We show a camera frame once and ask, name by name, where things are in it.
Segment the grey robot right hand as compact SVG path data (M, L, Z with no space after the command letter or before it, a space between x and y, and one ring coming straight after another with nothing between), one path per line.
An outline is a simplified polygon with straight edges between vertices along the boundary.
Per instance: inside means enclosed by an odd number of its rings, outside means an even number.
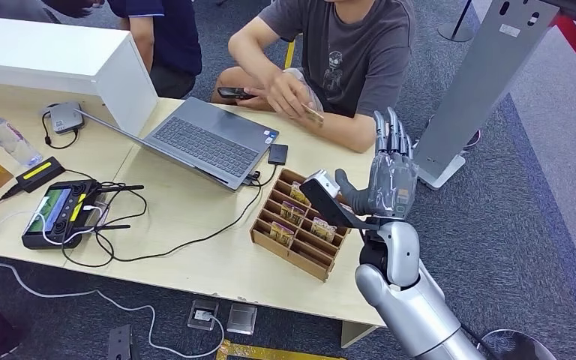
M387 115L376 110L375 156L370 165L368 186L358 190L347 174L337 169L334 179L355 215L376 215L403 220L415 199L418 165L413 160L413 143L389 106Z

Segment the person's right hand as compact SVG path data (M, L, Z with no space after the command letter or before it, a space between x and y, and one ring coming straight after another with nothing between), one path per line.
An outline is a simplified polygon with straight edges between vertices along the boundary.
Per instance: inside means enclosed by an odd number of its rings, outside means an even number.
M265 98L276 113L290 119L304 119L304 104L311 102L306 86L291 73L275 70L265 81Z

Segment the person's left hand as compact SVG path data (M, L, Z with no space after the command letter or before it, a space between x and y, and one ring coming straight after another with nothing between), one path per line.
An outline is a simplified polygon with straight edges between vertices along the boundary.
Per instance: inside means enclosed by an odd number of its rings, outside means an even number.
M268 103L264 97L252 97L251 99L242 100L237 99L236 105L239 107L245 107L252 110L274 112L274 108Z

